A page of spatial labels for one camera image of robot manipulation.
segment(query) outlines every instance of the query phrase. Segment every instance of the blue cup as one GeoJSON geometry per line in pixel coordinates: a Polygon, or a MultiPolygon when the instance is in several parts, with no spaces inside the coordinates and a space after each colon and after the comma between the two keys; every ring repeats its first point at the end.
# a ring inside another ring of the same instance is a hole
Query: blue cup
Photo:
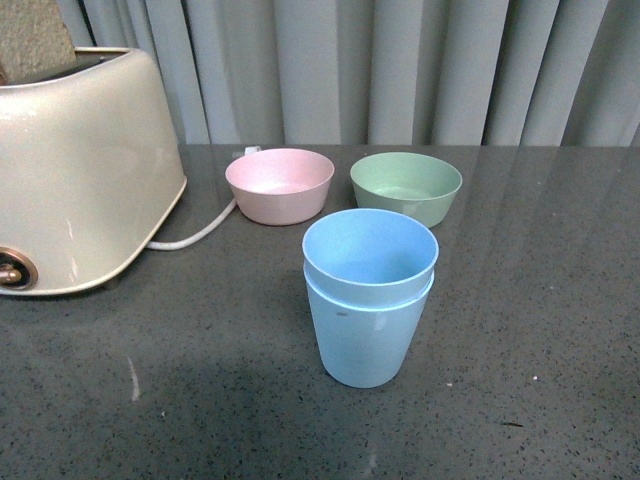
{"type": "Polygon", "coordinates": [[[324,367],[352,387],[388,382],[402,366],[434,282],[435,237],[406,215],[353,209],[311,225],[302,248],[324,367]]]}
{"type": "Polygon", "coordinates": [[[395,377],[409,350],[434,275],[416,298],[388,308],[337,302],[305,277],[320,359],[327,372],[356,388],[377,387],[395,377]]]}
{"type": "Polygon", "coordinates": [[[333,213],[302,240],[308,277],[348,305],[383,308],[416,298],[438,259],[431,231],[406,215],[371,208],[333,213]]]}

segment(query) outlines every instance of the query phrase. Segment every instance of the green bowl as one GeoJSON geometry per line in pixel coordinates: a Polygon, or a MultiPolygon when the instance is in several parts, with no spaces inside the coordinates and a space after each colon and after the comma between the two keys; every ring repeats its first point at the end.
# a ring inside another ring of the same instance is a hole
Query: green bowl
{"type": "Polygon", "coordinates": [[[388,152],[358,160],[351,181],[359,207],[403,213],[433,227],[449,211],[462,175],[434,157],[388,152]]]}

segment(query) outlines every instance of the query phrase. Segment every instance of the cup rim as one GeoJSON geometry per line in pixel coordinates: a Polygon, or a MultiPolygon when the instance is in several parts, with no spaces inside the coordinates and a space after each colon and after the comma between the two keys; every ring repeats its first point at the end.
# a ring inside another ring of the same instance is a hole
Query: cup rim
{"type": "Polygon", "coordinates": [[[318,272],[321,272],[324,276],[331,278],[332,280],[335,280],[337,282],[346,284],[346,285],[351,285],[354,287],[390,287],[390,286],[395,286],[395,285],[401,285],[404,283],[410,283],[411,281],[415,280],[416,278],[421,277],[422,275],[425,274],[425,272],[429,271],[429,270],[433,270],[436,262],[438,261],[438,257],[440,255],[440,245],[438,244],[438,239],[436,238],[436,236],[433,234],[433,232],[427,227],[425,226],[423,223],[419,222],[418,220],[409,217],[408,215],[404,215],[402,213],[398,213],[398,212],[393,212],[391,210],[385,210],[382,208],[350,208],[347,210],[340,210],[338,212],[333,212],[330,213],[329,215],[325,215],[324,217],[316,220],[313,225],[311,225],[307,231],[304,234],[304,237],[302,238],[302,253],[304,256],[304,259],[306,262],[308,262],[309,264],[311,264],[311,266],[317,270],[318,272]],[[342,214],[352,214],[353,212],[376,212],[379,214],[383,214],[383,215],[390,215],[390,216],[396,216],[396,217],[402,217],[405,221],[408,222],[412,222],[414,224],[416,224],[419,228],[426,230],[426,232],[428,233],[429,238],[431,238],[431,240],[433,240],[433,244],[435,246],[435,254],[433,255],[433,258],[431,260],[431,262],[429,262],[429,264],[421,269],[418,273],[410,276],[410,277],[406,277],[403,278],[401,280],[395,280],[393,282],[384,282],[384,283],[370,283],[370,282],[357,282],[354,280],[347,280],[345,278],[340,278],[340,277],[336,277],[335,275],[332,275],[331,273],[327,272],[324,268],[320,268],[315,262],[313,262],[309,256],[307,255],[307,236],[309,235],[309,232],[311,231],[312,228],[314,228],[316,225],[318,225],[320,222],[325,221],[325,219],[335,216],[335,215],[342,215],[342,214]]]}
{"type": "Polygon", "coordinates": [[[384,306],[384,307],[363,307],[361,305],[350,305],[348,303],[345,303],[343,301],[340,301],[338,299],[335,299],[331,296],[329,296],[327,293],[325,293],[320,287],[318,287],[315,282],[309,278],[306,270],[304,271],[304,278],[307,282],[307,285],[311,288],[313,288],[313,290],[320,295],[324,300],[333,303],[334,305],[337,305],[341,308],[345,308],[345,309],[349,309],[349,310],[354,310],[356,312],[365,312],[365,313],[374,313],[374,312],[391,312],[394,310],[400,310],[402,308],[408,307],[411,304],[414,304],[420,300],[422,300],[426,295],[429,294],[429,292],[431,291],[431,288],[433,287],[433,283],[435,282],[435,278],[436,278],[436,272],[433,271],[431,272],[431,276],[429,277],[429,281],[427,282],[427,285],[420,290],[420,293],[418,293],[416,296],[411,297],[411,299],[403,302],[403,303],[398,303],[398,304],[393,304],[390,306],[384,306]]]}

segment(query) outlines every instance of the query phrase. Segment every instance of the pink bowl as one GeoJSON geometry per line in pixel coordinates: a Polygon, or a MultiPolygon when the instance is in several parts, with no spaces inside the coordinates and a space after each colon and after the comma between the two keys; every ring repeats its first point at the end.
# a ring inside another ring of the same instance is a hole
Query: pink bowl
{"type": "Polygon", "coordinates": [[[319,153],[276,148],[238,158],[225,176],[245,216],[265,225],[292,225],[322,210],[334,172],[331,160],[319,153]]]}

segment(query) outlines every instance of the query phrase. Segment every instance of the white cord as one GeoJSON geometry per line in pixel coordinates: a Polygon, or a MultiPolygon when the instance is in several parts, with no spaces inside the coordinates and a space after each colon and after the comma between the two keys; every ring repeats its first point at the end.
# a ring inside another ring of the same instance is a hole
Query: white cord
{"type": "Polygon", "coordinates": [[[185,238],[184,240],[180,240],[179,242],[149,242],[146,247],[151,250],[180,250],[181,248],[188,247],[189,245],[193,245],[198,240],[202,239],[205,235],[213,232],[218,225],[220,225],[225,218],[229,216],[229,214],[236,208],[236,200],[235,198],[231,200],[227,208],[225,208],[220,215],[216,217],[216,219],[211,222],[209,225],[204,227],[195,235],[190,236],[189,238],[185,238]]]}

